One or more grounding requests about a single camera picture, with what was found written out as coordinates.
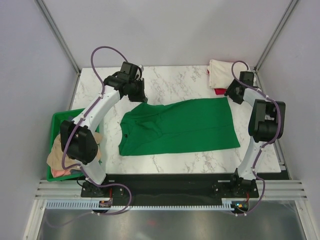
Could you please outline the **green t shirt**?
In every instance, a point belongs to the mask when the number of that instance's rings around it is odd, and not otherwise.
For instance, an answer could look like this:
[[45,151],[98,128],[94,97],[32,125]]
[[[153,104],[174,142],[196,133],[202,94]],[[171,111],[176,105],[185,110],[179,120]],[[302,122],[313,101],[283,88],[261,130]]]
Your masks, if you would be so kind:
[[141,103],[120,122],[121,156],[146,156],[239,148],[227,98],[199,98],[168,105]]

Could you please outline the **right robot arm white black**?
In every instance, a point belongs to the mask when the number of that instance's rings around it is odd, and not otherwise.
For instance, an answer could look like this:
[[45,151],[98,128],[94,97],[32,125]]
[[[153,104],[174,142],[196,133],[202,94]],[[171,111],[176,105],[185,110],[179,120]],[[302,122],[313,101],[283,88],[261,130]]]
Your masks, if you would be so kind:
[[235,174],[245,181],[255,180],[264,147],[283,135],[286,103],[271,99],[255,87],[251,71],[240,72],[224,95],[239,105],[246,102],[252,107],[248,123],[249,146]]

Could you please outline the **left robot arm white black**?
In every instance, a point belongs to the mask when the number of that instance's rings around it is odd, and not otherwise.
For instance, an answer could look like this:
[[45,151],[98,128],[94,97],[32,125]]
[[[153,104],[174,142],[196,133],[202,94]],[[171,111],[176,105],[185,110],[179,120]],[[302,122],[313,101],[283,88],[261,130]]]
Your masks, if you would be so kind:
[[[98,144],[94,133],[108,111],[124,96],[131,102],[148,101],[145,95],[143,70],[141,65],[123,62],[119,71],[100,80],[101,92],[90,105],[75,118],[64,120],[60,125],[62,168],[67,170],[69,167],[79,167],[87,180],[93,184],[92,191],[99,197],[109,193],[110,185],[104,181],[107,174],[97,157]],[[67,166],[65,164],[67,157],[73,159],[75,163]]]

